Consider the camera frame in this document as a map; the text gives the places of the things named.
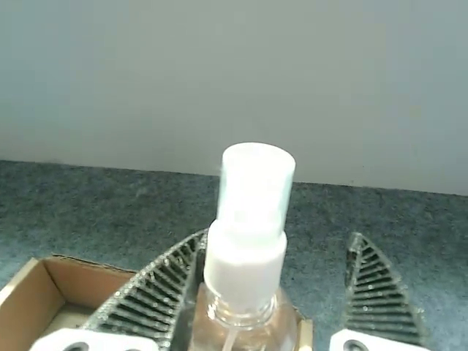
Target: white wall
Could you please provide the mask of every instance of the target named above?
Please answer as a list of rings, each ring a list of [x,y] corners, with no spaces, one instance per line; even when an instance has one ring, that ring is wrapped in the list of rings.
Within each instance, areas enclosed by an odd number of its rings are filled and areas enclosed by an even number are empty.
[[[0,3],[0,159],[468,195],[468,1]]]

